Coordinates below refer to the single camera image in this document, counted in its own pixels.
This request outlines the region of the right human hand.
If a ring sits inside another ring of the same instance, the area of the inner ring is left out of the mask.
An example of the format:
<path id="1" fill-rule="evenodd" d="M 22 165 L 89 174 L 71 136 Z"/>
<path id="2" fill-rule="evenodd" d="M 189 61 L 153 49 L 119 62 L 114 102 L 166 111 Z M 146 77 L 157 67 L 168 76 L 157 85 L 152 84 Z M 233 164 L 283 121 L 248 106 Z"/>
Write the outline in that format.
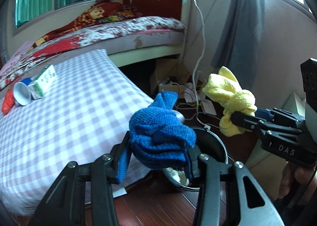
<path id="1" fill-rule="evenodd" d="M 295 171 L 292 171 L 292 163 L 288 162 L 282 172 L 282 179 L 279 185 L 279 199 L 287 196 L 291 190 L 292 183 L 297 181 L 301 185 L 306 186 L 309 184 L 303 197 L 298 202 L 299 205 L 307 204 L 316 190 L 316 174 L 314 175 L 312 181 L 310 181 L 314 171 L 314 167 L 303 168 L 300 166 Z"/>

